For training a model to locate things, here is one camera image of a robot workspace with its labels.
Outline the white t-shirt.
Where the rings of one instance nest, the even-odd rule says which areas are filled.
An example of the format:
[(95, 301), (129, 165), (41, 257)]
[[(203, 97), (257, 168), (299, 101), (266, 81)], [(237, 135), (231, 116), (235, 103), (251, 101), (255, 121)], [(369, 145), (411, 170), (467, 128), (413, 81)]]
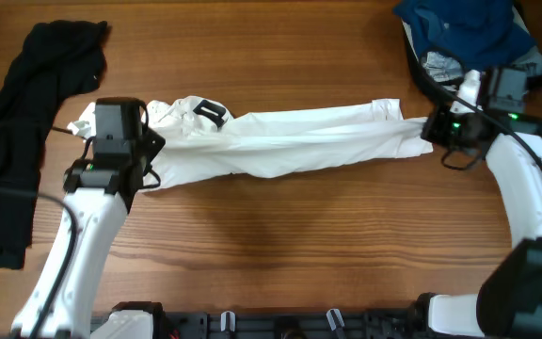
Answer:
[(166, 141), (144, 183), (171, 188), (229, 174), (259, 178), (433, 151), (423, 118), (404, 118), (397, 99), (362, 105), (250, 112), (187, 96), (147, 105), (150, 128)]

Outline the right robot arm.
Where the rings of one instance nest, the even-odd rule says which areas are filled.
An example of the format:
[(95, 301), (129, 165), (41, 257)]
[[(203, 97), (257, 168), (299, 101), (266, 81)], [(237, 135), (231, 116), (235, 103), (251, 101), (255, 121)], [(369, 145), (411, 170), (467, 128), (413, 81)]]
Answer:
[(422, 77), (443, 99), (422, 139), (446, 154), (486, 163), (502, 195), (512, 250), (471, 295), (434, 295), (427, 327), (472, 338), (542, 338), (542, 120), (525, 114), (526, 74), (496, 68), (470, 72), (457, 92), (428, 72)]

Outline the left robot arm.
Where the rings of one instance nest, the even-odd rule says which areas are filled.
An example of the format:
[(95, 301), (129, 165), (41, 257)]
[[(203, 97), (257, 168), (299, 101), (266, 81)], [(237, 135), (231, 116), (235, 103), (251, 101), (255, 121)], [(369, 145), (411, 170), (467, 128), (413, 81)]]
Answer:
[(112, 242), (147, 188), (165, 141), (137, 98), (101, 98), (83, 154), (64, 174), (63, 214), (38, 282), (15, 315), (15, 338), (87, 338)]

